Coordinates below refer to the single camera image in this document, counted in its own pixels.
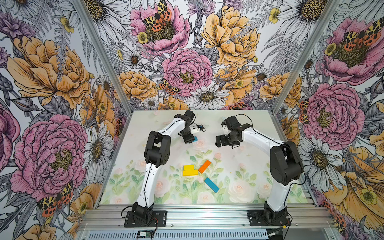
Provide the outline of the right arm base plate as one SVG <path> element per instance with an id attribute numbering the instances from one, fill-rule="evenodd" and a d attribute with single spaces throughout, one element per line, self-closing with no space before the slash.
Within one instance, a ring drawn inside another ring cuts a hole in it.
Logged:
<path id="1" fill-rule="evenodd" d="M 290 226 L 291 217 L 286 209 L 279 212 L 272 210 L 248 210 L 247 217 L 252 227 L 267 226 L 284 228 Z"/>

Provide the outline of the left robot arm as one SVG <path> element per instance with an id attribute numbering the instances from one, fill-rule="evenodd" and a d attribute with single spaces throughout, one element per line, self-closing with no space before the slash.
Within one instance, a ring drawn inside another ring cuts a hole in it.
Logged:
<path id="1" fill-rule="evenodd" d="M 191 132 L 191 124 L 194 123 L 194 120 L 193 111 L 187 110 L 183 115 L 175 115 L 172 122 L 163 129 L 150 132 L 144 151 L 145 178 L 139 197 L 131 208 L 134 220 L 148 225 L 155 219 L 153 213 L 155 188 L 162 166 L 170 158 L 172 136 L 181 136 L 185 144 L 192 143 L 195 140 L 195 136 Z"/>

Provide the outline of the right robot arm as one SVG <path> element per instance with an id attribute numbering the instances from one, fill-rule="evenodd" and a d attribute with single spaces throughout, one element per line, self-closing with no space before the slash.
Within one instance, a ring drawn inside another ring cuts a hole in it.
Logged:
<path id="1" fill-rule="evenodd" d="M 223 135 L 215 138 L 218 148 L 238 147 L 246 142 L 270 157 L 270 174 L 273 178 L 271 194 L 264 203 L 264 211 L 248 211 L 251 224 L 268 226 L 289 226 L 292 222 L 288 213 L 287 199 L 292 185 L 304 172 L 304 166 L 296 144 L 292 141 L 276 140 L 257 131 L 251 124 L 241 124 L 236 116 L 226 118 L 222 123 Z"/>

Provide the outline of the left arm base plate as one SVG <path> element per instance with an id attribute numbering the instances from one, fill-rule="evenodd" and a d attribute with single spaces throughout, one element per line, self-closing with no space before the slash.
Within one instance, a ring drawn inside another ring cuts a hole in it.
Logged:
<path id="1" fill-rule="evenodd" d="M 164 228 L 167 222 L 167 211 L 153 211 L 145 217 L 141 217 L 132 211 L 129 211 L 125 217 L 125 228 L 144 228 L 144 227 L 158 227 Z"/>

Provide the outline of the small yellow block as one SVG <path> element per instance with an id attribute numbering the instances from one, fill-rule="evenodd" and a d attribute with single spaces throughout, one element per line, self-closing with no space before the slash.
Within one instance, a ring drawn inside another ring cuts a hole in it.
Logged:
<path id="1" fill-rule="evenodd" d="M 184 165 L 184 167 L 183 167 L 184 171 L 190 171 L 190 170 L 194 170 L 194 169 L 195 169 L 194 165 Z"/>

